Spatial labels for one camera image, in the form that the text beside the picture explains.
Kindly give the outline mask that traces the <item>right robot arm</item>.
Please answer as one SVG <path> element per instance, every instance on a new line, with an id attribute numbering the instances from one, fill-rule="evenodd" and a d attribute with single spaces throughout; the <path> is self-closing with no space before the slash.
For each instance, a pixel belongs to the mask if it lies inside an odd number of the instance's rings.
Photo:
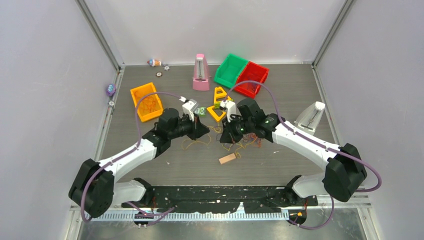
<path id="1" fill-rule="evenodd" d="M 245 135 L 255 134 L 297 152 L 323 170 L 309 176 L 297 175 L 284 187 L 284 198 L 291 205 L 299 205 L 310 196 L 325 194 L 347 202 L 367 177 L 365 167 L 351 159 L 360 158 L 358 149 L 351 144 L 339 146 L 305 133 L 276 113 L 265 114 L 251 98 L 239 103 L 224 100 L 219 108 L 226 112 L 221 143 L 236 144 Z"/>

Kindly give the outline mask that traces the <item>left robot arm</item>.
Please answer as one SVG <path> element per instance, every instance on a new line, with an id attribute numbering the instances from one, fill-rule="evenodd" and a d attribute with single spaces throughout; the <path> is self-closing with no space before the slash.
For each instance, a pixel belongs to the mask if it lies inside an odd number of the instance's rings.
<path id="1" fill-rule="evenodd" d="M 69 198 L 92 218 L 103 215 L 111 206 L 136 202 L 148 207 L 153 202 L 152 186 L 141 178 L 119 180 L 139 165 L 163 154 L 176 138 L 187 136 L 197 140 L 208 134 L 209 128 L 194 114 L 179 115 L 175 108 L 167 108 L 134 145 L 107 159 L 85 160 L 68 192 Z"/>

